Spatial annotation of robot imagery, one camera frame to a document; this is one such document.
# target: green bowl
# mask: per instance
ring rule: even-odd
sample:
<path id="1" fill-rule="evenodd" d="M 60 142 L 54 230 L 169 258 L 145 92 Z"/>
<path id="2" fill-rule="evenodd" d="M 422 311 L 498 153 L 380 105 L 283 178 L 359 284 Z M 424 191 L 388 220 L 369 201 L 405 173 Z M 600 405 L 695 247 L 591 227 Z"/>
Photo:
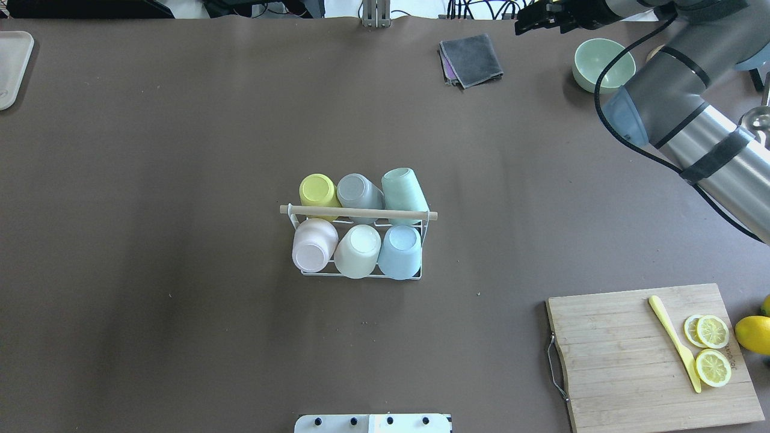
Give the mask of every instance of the green bowl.
<path id="1" fill-rule="evenodd" d="M 623 51 L 623 45 L 609 39 L 588 39 L 575 50 L 572 62 L 572 76 L 586 92 L 594 92 L 599 74 L 616 55 Z M 636 73 L 636 62 L 631 53 L 626 53 L 604 76 L 599 93 L 612 93 L 624 85 Z"/>

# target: lemon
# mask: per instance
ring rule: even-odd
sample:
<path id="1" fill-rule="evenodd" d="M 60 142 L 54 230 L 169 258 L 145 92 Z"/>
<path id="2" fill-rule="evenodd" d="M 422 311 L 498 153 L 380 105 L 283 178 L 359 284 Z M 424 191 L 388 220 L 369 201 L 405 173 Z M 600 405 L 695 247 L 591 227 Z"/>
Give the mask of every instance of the lemon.
<path id="1" fill-rule="evenodd" d="M 730 361 L 714 349 L 704 349 L 698 354 L 695 370 L 703 382 L 714 388 L 725 386 L 732 376 Z"/>
<path id="2" fill-rule="evenodd" d="M 759 308 L 759 310 L 764 314 L 765 316 L 770 317 L 770 295 L 768 295 L 765 298 L 765 302 L 762 303 L 762 306 Z"/>
<path id="3" fill-rule="evenodd" d="M 695 331 L 698 339 L 712 349 L 721 349 L 730 341 L 727 325 L 716 316 L 706 315 L 698 319 Z"/>
<path id="4" fill-rule="evenodd" d="M 770 317 L 748 316 L 735 325 L 735 338 L 741 346 L 758 354 L 770 355 Z"/>
<path id="5" fill-rule="evenodd" d="M 700 314 L 693 314 L 687 318 L 685 321 L 685 337 L 697 347 L 706 347 L 701 342 L 701 339 L 698 338 L 698 319 L 701 317 L 703 316 Z"/>

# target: gray-blue cup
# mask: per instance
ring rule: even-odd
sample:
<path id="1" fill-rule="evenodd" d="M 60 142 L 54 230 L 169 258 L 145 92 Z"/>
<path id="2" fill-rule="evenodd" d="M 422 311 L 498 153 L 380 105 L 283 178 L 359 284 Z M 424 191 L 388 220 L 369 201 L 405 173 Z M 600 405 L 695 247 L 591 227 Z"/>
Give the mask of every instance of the gray-blue cup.
<path id="1" fill-rule="evenodd" d="M 385 209 L 383 192 L 358 173 L 349 174 L 338 182 L 337 199 L 342 207 Z M 377 218 L 363 218 L 361 216 L 352 216 L 350 219 L 358 224 L 371 224 L 377 221 Z"/>
<path id="2" fill-rule="evenodd" d="M 385 233 L 377 264 L 383 274 L 394 280 L 406 280 L 423 264 L 423 246 L 414 227 L 393 226 Z"/>
<path id="3" fill-rule="evenodd" d="M 385 208 L 390 210 L 416 210 L 428 211 L 428 202 L 425 200 L 420 183 L 414 170 L 399 168 L 385 173 L 383 176 L 383 193 L 385 195 Z M 400 220 L 391 218 L 394 226 L 411 226 L 420 220 Z"/>

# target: metal spoon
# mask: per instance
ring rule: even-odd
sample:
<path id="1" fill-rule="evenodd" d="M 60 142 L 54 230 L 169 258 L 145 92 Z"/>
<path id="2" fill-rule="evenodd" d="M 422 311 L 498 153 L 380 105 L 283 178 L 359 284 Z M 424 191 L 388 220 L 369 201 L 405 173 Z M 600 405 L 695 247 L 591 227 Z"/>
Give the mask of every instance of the metal spoon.
<path id="1" fill-rule="evenodd" d="M 768 135 L 770 135 L 770 72 L 765 77 L 765 91 L 762 94 L 762 105 L 754 107 L 741 116 L 741 126 L 753 132 L 757 136 L 757 141 L 767 147 Z"/>

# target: wooden cutting board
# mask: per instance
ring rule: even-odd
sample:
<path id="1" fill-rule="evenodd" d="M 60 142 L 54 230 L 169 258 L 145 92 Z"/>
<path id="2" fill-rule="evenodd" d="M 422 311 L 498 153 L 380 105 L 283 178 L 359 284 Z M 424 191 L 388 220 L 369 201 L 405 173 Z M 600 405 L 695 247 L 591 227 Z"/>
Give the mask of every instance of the wooden cutting board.
<path id="1" fill-rule="evenodd" d="M 725 321 L 730 342 L 720 351 L 733 367 L 727 385 L 693 391 L 650 308 L 654 294 L 694 356 L 701 349 L 685 338 L 685 319 L 713 314 Z M 652 433 L 765 419 L 716 284 L 552 297 L 547 309 L 574 433 Z"/>

